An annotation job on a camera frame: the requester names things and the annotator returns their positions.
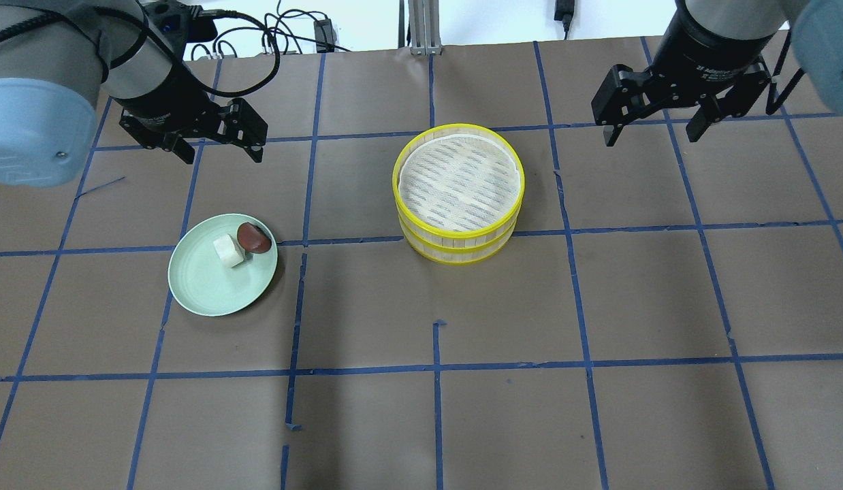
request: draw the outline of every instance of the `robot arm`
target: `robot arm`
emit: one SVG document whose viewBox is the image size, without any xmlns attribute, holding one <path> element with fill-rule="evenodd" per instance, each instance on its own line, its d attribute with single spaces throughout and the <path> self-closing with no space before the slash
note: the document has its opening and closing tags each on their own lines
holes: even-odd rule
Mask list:
<svg viewBox="0 0 843 490">
<path fill-rule="evenodd" d="M 686 128 L 692 142 L 711 124 L 745 115 L 771 82 L 761 50 L 786 19 L 802 69 L 843 115 L 843 0 L 676 0 L 676 7 L 649 68 L 612 66 L 594 96 L 606 146 L 625 125 L 661 109 L 699 106 Z"/>
<path fill-rule="evenodd" d="M 185 137 L 240 146 L 260 162 L 267 124 L 240 96 L 204 86 L 179 58 L 215 37 L 213 18 L 176 1 L 0 0 L 0 181 L 54 186 L 78 174 L 95 134 L 101 83 L 123 108 L 120 125 L 144 148 L 194 149 Z M 224 108 L 207 93 L 232 97 Z"/>
</svg>

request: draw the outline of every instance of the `yellow bowl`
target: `yellow bowl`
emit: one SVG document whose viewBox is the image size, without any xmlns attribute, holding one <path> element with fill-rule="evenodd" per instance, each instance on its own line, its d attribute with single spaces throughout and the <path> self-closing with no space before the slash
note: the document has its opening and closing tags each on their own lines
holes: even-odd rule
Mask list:
<svg viewBox="0 0 843 490">
<path fill-rule="evenodd" d="M 501 202 L 508 211 L 502 216 L 478 229 L 444 229 L 431 223 L 426 223 L 410 210 L 408 204 L 400 195 L 400 177 L 407 161 L 412 157 L 413 152 L 427 146 L 431 142 L 442 142 L 447 137 L 467 136 L 477 140 L 485 140 L 491 146 L 499 149 L 503 155 L 514 165 L 515 177 L 518 177 L 518 195 L 514 201 Z M 463 264 L 474 263 L 491 257 L 497 250 L 503 247 L 509 236 L 515 229 L 515 221 L 518 219 L 518 211 L 521 208 L 524 197 L 524 168 L 521 160 L 515 154 L 515 150 L 499 134 L 470 124 L 449 124 L 441 125 L 424 131 L 409 142 L 394 164 L 392 173 L 392 189 L 394 201 L 397 204 L 397 213 L 400 219 L 404 235 L 413 248 L 431 260 L 438 263 Z"/>
</svg>

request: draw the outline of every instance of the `power adapter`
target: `power adapter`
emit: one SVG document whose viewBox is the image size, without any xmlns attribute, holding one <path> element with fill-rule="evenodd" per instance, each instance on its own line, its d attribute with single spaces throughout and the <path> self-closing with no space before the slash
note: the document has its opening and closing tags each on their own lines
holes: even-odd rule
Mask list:
<svg viewBox="0 0 843 490">
<path fill-rule="evenodd" d="M 334 24 L 332 24 L 331 19 L 326 18 L 313 22 L 313 30 L 315 30 L 316 52 L 334 52 L 334 46 L 337 44 L 337 33 L 334 32 Z"/>
</svg>

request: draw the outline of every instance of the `yellow basket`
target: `yellow basket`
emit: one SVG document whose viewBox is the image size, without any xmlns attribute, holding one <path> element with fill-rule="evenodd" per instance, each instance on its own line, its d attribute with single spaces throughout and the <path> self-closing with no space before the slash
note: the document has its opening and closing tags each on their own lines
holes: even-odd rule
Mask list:
<svg viewBox="0 0 843 490">
<path fill-rule="evenodd" d="M 445 216 L 443 214 L 437 214 L 437 216 L 433 216 L 437 220 L 441 217 L 443 218 L 442 221 L 449 221 L 446 223 L 449 226 L 436 226 L 429 223 L 428 221 L 434 221 L 430 215 L 427 216 L 428 220 L 422 220 L 421 217 L 416 215 L 417 213 L 413 213 L 410 209 L 411 206 L 408 205 L 408 202 L 405 201 L 400 192 L 400 179 L 402 179 L 404 165 L 407 164 L 409 159 L 415 156 L 416 150 L 421 148 L 427 148 L 426 151 L 428 152 L 436 152 L 440 151 L 440 149 L 434 148 L 432 146 L 434 144 L 442 146 L 443 142 L 448 142 L 449 140 L 459 142 L 459 140 L 471 139 L 473 140 L 471 145 L 484 146 L 481 142 L 485 142 L 493 148 L 490 151 L 496 153 L 497 161 L 500 165 L 500 168 L 495 168 L 495 171 L 503 173 L 505 168 L 508 167 L 508 170 L 512 173 L 508 177 L 509 179 L 515 179 L 515 181 L 509 182 L 508 191 L 503 191 L 509 194 L 507 196 L 508 199 L 495 199 L 495 197 L 499 196 L 492 197 L 492 194 L 497 192 L 489 192 L 489 189 L 483 189 L 486 196 L 480 195 L 480 199 L 485 197 L 489 201 L 495 201 L 498 207 L 488 209 L 494 214 L 485 215 L 484 218 L 486 220 L 481 219 L 478 214 L 464 216 L 463 214 L 466 214 L 465 210 L 459 211 L 455 215 L 450 214 L 449 216 Z M 474 152 L 474 154 L 484 156 L 480 152 Z M 483 163 L 481 159 L 474 159 L 474 161 L 478 164 Z M 449 177 L 456 178 L 456 171 L 461 170 L 469 174 L 468 168 L 450 167 Z M 394 192 L 394 201 L 397 203 L 400 228 L 403 230 L 403 235 L 407 237 L 409 244 L 419 254 L 424 255 L 430 260 L 438 261 L 438 263 L 476 263 L 477 261 L 491 257 L 491 255 L 495 254 L 506 244 L 509 236 L 512 236 L 512 231 L 515 229 L 515 221 L 518 219 L 518 211 L 521 208 L 522 198 L 524 197 L 524 168 L 522 168 L 521 160 L 518 159 L 515 150 L 499 134 L 487 128 L 479 127 L 479 125 L 441 125 L 414 137 L 412 142 L 409 142 L 403 148 L 403 151 L 400 152 L 400 156 L 397 158 L 396 164 L 394 164 L 392 189 Z M 437 189 L 435 192 L 448 193 L 449 190 Z M 463 202 L 463 206 L 481 211 L 481 208 L 475 202 L 466 202 L 467 199 L 463 199 L 463 201 L 465 201 Z M 483 221 L 484 226 L 471 226 L 477 218 Z M 456 226 L 456 221 L 462 221 L 461 226 Z"/>
</svg>

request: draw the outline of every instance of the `metal bracket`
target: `metal bracket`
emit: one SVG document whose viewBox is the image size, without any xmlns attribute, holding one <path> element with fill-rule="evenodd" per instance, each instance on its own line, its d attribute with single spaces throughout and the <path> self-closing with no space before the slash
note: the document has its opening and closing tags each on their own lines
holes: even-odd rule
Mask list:
<svg viewBox="0 0 843 490">
<path fill-rule="evenodd" d="M 440 0 L 409 0 L 409 52 L 440 54 Z"/>
</svg>

